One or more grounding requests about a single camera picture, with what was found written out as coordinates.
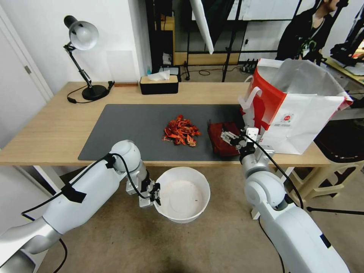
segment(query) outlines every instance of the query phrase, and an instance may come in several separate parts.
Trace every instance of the person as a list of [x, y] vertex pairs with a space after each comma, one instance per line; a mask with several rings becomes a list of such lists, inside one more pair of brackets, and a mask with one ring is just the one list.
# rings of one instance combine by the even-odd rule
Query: person
[[330, 12], [337, 9], [339, 1], [321, 0], [317, 9], [313, 7], [295, 16], [279, 41], [276, 60], [321, 59], [321, 49], [333, 24]]

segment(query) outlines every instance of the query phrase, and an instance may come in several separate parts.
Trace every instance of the black lamp base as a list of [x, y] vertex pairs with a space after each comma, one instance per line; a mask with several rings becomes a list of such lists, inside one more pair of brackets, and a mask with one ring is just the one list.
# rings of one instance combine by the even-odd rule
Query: black lamp base
[[93, 85], [92, 88], [87, 87], [82, 91], [82, 97], [86, 100], [98, 100], [107, 94], [107, 88], [102, 85]]

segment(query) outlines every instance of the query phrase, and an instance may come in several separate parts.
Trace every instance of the stool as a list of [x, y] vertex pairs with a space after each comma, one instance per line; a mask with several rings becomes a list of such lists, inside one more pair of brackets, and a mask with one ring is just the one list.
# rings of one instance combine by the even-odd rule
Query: stool
[[296, 173], [292, 176], [301, 184], [298, 192], [303, 199], [307, 200], [320, 195], [334, 197], [357, 176], [363, 167], [364, 160], [353, 163], [331, 162], [328, 167], [314, 168], [303, 180], [297, 179]]
[[364, 167], [364, 126], [360, 120], [330, 121], [315, 139], [315, 143], [330, 160], [324, 168], [314, 168], [304, 178], [297, 169], [290, 178], [302, 199], [320, 195], [332, 197], [344, 188]]

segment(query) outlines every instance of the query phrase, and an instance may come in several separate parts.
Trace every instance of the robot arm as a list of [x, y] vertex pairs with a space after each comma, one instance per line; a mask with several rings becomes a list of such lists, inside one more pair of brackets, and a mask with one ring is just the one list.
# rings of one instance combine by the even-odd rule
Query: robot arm
[[[221, 137], [240, 151], [246, 176], [245, 195], [260, 213], [265, 231], [292, 273], [349, 272], [345, 262], [303, 209], [288, 197], [280, 179], [269, 172], [269, 158], [255, 150], [248, 135], [257, 139], [257, 129], [247, 128], [242, 136], [222, 132]], [[274, 151], [266, 146], [271, 155]]]
[[80, 202], [69, 200], [67, 194], [60, 194], [53, 199], [42, 217], [23, 226], [13, 227], [0, 236], [0, 273], [19, 272], [12, 259], [18, 259], [19, 250], [37, 254], [49, 249], [69, 230], [86, 223], [98, 209], [119, 188], [120, 181], [127, 176], [126, 191], [129, 194], [140, 192], [140, 207], [148, 207], [159, 202], [159, 184], [149, 178], [149, 173], [140, 157], [136, 145], [124, 140], [116, 143], [110, 152], [111, 156], [85, 168], [70, 185], [73, 190], [84, 195]]

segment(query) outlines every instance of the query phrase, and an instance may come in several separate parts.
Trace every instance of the red and white bag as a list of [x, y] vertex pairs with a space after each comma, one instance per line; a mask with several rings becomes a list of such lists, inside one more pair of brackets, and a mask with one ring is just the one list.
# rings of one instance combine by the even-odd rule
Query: red and white bag
[[331, 116], [352, 104], [330, 73], [309, 61], [260, 59], [246, 97], [244, 122], [276, 153], [303, 154]]

